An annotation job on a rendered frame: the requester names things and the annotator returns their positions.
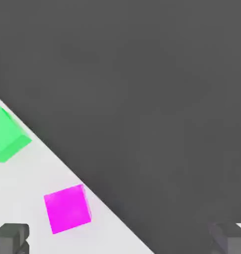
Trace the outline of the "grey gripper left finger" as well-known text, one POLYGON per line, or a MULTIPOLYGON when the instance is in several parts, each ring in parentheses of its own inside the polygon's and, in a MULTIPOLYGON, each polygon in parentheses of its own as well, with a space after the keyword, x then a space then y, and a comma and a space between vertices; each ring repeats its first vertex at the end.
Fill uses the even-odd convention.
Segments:
POLYGON ((29 254, 29 225, 4 223, 0 227, 0 254, 29 254))

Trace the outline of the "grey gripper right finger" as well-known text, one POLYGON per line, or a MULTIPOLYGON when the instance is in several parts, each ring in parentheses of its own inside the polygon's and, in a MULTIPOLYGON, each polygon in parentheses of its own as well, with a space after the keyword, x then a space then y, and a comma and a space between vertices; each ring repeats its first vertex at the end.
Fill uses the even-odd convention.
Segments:
POLYGON ((210 223, 211 254, 241 254, 241 227, 233 222, 210 223))

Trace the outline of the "small magenta cube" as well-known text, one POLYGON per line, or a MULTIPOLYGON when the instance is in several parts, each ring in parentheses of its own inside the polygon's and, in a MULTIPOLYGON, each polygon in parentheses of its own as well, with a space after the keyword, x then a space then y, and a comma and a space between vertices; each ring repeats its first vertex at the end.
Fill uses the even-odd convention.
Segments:
POLYGON ((44 201, 53 234, 92 221, 83 184, 47 194, 44 196, 44 201))

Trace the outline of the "small green cube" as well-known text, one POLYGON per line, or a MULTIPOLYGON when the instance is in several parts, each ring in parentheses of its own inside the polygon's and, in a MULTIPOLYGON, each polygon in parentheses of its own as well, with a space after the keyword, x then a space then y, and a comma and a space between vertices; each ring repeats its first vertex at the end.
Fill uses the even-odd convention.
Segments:
POLYGON ((29 135, 15 119, 0 106, 0 163, 6 162, 30 142, 31 138, 29 135))

